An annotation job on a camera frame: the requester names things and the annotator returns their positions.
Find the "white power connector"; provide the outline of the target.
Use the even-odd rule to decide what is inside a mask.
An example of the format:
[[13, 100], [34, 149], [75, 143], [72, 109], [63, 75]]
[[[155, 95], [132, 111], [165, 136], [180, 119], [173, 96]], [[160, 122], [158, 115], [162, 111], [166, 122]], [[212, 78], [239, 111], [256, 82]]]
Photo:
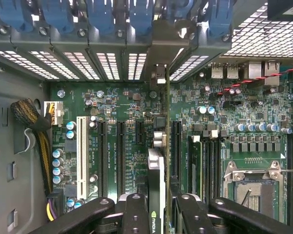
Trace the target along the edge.
[[63, 125], [63, 102], [62, 101], [45, 101], [44, 102], [44, 116], [49, 114], [51, 116], [51, 125], [62, 127]]

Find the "black RAM slot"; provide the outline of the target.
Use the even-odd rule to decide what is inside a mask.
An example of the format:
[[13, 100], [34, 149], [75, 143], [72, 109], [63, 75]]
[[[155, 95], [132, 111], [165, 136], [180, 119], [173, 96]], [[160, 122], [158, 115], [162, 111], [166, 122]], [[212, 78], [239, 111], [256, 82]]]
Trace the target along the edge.
[[203, 198], [209, 201], [209, 140], [203, 138]]
[[211, 189], [210, 197], [215, 198], [220, 195], [220, 173], [221, 173], [221, 141], [220, 137], [211, 140]]

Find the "green motherboard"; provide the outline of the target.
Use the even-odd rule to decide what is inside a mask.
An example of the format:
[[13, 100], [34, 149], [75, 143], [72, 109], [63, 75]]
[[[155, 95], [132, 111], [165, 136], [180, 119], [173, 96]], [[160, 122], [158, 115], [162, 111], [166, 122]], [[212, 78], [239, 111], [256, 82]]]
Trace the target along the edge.
[[[65, 214], [99, 196], [98, 122], [107, 123], [107, 197], [122, 209], [125, 195], [148, 200], [147, 153], [153, 141], [153, 114], [159, 111], [157, 91], [147, 83], [60, 83], [51, 87], [52, 101], [63, 102], [63, 125], [52, 128], [53, 186], [49, 213]], [[169, 85], [169, 128], [182, 123], [181, 181], [171, 175], [169, 138], [169, 199], [174, 193], [203, 198], [203, 138], [209, 140], [209, 201], [211, 140], [220, 137], [221, 173], [233, 160], [238, 168], [262, 168], [273, 160], [293, 169], [293, 66], [277, 61], [213, 63], [179, 83]], [[77, 117], [88, 117], [89, 194], [77, 199]], [[145, 142], [135, 142], [135, 122], [145, 127]], [[126, 122], [126, 190], [117, 194], [117, 121]], [[293, 173], [282, 173], [286, 221], [293, 227]]]

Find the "blue slot retention latch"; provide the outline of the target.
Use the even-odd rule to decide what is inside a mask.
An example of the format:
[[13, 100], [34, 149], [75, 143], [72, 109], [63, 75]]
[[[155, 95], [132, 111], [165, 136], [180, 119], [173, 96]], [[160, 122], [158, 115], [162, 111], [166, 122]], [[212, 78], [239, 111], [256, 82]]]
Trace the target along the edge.
[[91, 26], [103, 35], [114, 32], [112, 0], [86, 0], [86, 5], [88, 21]]
[[34, 29], [27, 0], [0, 0], [0, 20], [20, 33]]
[[152, 28], [153, 0], [129, 0], [129, 19], [135, 35], [147, 35]]
[[229, 33], [232, 21], [233, 0], [209, 0], [207, 19], [209, 35], [219, 38]]
[[41, 0], [45, 21], [55, 27], [60, 34], [74, 30], [73, 15], [69, 0]]

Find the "short black expansion slot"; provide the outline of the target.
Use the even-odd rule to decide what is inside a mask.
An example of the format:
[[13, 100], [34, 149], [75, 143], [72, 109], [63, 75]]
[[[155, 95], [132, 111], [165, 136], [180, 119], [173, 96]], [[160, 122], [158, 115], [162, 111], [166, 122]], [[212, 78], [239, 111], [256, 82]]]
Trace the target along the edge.
[[137, 145], [143, 145], [145, 142], [145, 127], [141, 120], [135, 122], [135, 142]]

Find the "CPU socket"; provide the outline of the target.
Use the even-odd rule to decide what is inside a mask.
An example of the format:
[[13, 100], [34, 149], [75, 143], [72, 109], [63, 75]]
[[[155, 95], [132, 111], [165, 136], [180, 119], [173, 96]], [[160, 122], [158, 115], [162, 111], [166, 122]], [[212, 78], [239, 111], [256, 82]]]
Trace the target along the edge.
[[238, 168], [233, 160], [224, 164], [221, 195], [241, 204], [248, 188], [252, 189], [246, 208], [286, 221], [284, 177], [280, 161], [273, 160], [262, 168]]

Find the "white expansion slot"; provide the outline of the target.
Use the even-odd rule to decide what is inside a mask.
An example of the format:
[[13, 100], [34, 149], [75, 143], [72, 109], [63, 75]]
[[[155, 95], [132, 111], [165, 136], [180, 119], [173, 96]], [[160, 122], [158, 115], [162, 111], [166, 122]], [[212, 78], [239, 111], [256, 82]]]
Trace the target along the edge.
[[77, 199], [86, 200], [89, 194], [89, 128], [88, 117], [77, 117]]

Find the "perforated slot cover plate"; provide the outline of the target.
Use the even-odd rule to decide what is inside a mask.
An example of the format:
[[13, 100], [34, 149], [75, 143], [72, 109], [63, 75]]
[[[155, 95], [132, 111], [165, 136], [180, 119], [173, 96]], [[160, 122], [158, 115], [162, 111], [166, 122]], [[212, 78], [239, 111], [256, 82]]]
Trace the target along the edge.
[[43, 69], [42, 67], [34, 64], [33, 62], [29, 61], [25, 57], [19, 55], [14, 51], [0, 51], [0, 56], [17, 64], [20, 65], [22, 68], [25, 68], [46, 80], [59, 80], [60, 78], [56, 75], [53, 75], [49, 71]]
[[140, 80], [146, 58], [147, 55], [145, 53], [129, 53], [127, 75], [128, 80]]
[[173, 72], [172, 75], [170, 75], [170, 81], [179, 81], [186, 74], [203, 63], [207, 58], [208, 56], [192, 55], [175, 72]]
[[60, 73], [67, 79], [78, 80], [80, 79], [76, 74], [74, 74], [71, 70], [69, 70], [65, 65], [63, 65], [57, 58], [51, 55], [47, 51], [30, 51], [30, 54], [38, 58], [44, 64]]
[[83, 53], [64, 52], [63, 54], [88, 80], [100, 80], [96, 71], [92, 68]]
[[108, 80], [120, 80], [115, 53], [96, 53]]

